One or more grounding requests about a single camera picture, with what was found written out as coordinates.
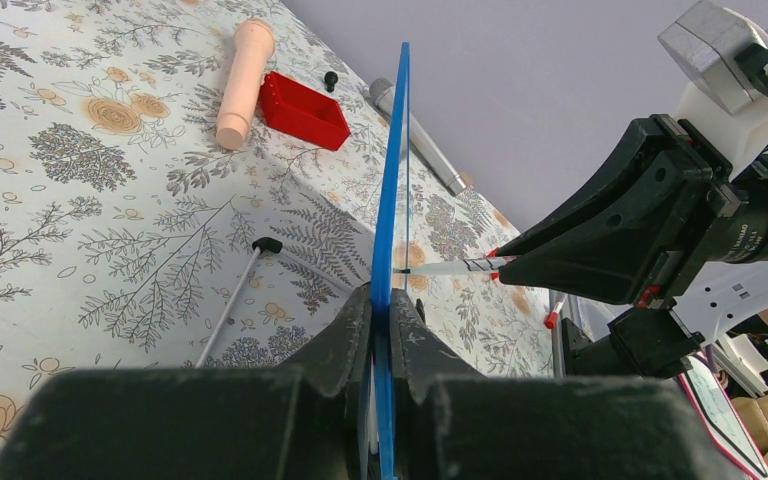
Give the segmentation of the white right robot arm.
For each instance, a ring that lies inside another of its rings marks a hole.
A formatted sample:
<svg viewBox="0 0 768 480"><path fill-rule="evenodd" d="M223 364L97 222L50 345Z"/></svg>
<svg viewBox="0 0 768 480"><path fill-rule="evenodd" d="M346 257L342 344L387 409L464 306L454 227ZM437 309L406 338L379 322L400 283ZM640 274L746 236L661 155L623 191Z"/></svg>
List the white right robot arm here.
<svg viewBox="0 0 768 480"><path fill-rule="evenodd" d="M508 242L510 285L620 305L573 376L671 378L768 307L768 35L664 33L695 75L678 113L630 122L593 176Z"/></svg>

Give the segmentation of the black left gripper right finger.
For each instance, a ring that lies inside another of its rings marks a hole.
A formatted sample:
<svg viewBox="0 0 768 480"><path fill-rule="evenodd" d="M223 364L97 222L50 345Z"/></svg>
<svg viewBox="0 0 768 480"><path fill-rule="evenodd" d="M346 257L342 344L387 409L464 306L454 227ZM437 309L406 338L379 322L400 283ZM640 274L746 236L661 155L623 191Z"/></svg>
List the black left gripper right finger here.
<svg viewBox="0 0 768 480"><path fill-rule="evenodd" d="M391 295L404 479L739 479L671 382L487 377Z"/></svg>

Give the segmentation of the blue framed whiteboard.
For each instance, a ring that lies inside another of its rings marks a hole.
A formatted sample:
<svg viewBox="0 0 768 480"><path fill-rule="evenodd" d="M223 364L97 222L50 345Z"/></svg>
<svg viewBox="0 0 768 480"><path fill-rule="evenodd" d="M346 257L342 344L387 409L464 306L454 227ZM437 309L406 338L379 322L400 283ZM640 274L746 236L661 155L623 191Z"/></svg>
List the blue framed whiteboard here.
<svg viewBox="0 0 768 480"><path fill-rule="evenodd" d="M399 176L410 161L411 48L401 47L369 281L270 365L200 374L220 405L241 401L229 442L198 457L200 479L427 479L434 459L419 365L426 325L392 284Z"/></svg>

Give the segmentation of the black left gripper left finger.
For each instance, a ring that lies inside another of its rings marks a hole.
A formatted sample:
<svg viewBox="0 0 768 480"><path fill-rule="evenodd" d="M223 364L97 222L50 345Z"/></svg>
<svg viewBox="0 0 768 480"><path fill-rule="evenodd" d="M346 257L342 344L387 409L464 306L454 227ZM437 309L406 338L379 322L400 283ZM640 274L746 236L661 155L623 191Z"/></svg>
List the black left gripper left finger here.
<svg viewBox="0 0 768 480"><path fill-rule="evenodd" d="M364 479L370 289L269 368L79 370L27 405L0 479Z"/></svg>

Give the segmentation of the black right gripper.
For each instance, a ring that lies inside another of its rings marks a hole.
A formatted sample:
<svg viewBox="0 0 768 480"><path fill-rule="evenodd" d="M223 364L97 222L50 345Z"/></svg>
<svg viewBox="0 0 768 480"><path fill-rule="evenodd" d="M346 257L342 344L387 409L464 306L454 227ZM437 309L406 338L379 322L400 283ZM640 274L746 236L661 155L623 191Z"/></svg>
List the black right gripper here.
<svg viewBox="0 0 768 480"><path fill-rule="evenodd" d="M583 186L499 248L514 259L499 280L614 305L672 307L742 205L731 172L690 121L634 119Z"/></svg>

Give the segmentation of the green whiteboard marker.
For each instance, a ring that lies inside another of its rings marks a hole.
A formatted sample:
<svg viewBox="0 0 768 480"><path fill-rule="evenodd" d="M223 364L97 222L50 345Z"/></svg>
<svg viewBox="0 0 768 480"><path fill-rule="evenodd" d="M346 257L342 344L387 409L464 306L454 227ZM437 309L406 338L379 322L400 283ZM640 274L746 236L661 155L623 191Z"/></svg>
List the green whiteboard marker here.
<svg viewBox="0 0 768 480"><path fill-rule="evenodd" d="M391 272L393 274L423 276L490 274L498 272L502 267L516 259L516 256L459 259L407 268L393 268Z"/></svg>

